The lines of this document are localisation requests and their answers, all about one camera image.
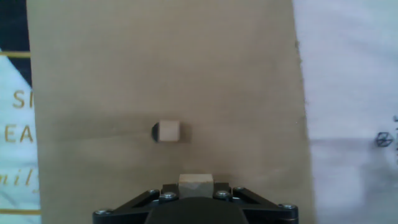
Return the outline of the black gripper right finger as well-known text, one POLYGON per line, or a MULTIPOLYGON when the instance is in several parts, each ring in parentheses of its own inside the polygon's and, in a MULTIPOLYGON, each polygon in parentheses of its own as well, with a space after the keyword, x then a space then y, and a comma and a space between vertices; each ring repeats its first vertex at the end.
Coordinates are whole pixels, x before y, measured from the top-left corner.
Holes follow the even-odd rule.
POLYGON ((299 224, 298 206, 273 203, 245 187, 231 188, 229 183, 215 183, 213 198, 237 205, 249 223, 299 224))

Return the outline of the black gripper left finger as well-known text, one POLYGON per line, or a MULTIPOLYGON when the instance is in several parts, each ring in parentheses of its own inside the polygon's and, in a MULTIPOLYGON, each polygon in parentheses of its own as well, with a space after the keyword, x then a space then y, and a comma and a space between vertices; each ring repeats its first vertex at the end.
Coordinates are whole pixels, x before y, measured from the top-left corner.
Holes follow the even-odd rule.
POLYGON ((159 205, 179 199, 178 184, 165 184, 160 190, 150 189, 118 208, 99 209, 92 214, 92 224, 141 224, 159 205))

